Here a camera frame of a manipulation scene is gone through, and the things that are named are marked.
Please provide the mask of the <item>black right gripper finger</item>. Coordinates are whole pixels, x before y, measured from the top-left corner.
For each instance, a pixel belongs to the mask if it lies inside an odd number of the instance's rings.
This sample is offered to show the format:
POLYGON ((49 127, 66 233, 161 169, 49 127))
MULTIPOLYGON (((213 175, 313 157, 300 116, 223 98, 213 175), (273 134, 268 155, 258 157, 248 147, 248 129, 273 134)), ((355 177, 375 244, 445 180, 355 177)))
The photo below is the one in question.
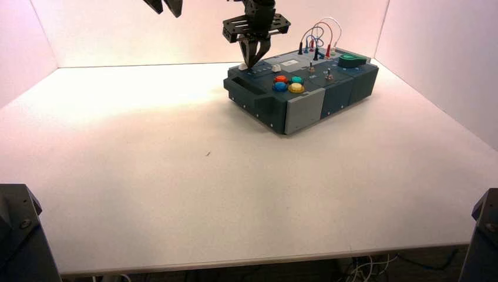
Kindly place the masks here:
POLYGON ((252 38, 243 38, 239 41, 239 45, 247 68, 252 68, 257 62, 257 41, 252 38))
POLYGON ((254 66, 270 50, 271 38, 260 38, 253 42, 252 65, 254 66))

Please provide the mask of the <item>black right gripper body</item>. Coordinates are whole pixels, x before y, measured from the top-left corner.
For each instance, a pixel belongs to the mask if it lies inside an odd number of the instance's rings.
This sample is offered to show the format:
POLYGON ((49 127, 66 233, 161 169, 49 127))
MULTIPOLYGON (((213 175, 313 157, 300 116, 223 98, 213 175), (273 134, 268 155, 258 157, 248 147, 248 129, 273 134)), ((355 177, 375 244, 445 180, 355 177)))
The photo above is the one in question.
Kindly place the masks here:
POLYGON ((223 21, 222 34, 230 43, 242 39, 267 39, 288 32, 291 22, 276 13, 275 1, 242 1, 244 15, 223 21))

